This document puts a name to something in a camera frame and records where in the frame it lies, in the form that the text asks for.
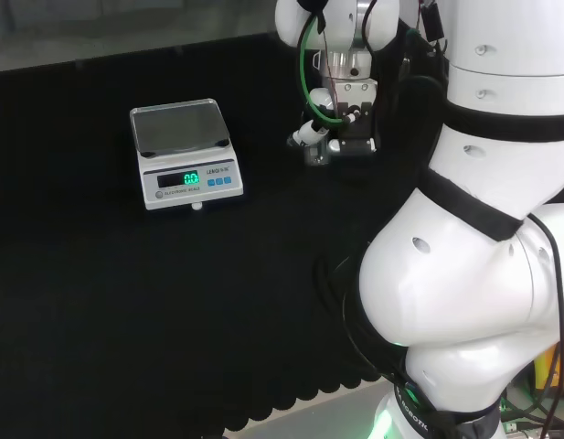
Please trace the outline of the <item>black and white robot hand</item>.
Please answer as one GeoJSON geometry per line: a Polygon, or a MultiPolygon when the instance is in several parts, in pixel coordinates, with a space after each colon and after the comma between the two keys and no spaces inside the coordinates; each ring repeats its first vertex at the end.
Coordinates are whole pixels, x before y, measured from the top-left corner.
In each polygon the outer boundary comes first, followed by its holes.
{"type": "Polygon", "coordinates": [[[336,91],[314,88],[310,98],[329,118],[347,119],[344,127],[326,128],[305,115],[302,126],[289,135],[287,144],[304,152],[309,166],[328,164],[334,157],[367,156],[378,150],[374,104],[378,83],[372,79],[339,80],[336,91]]]}

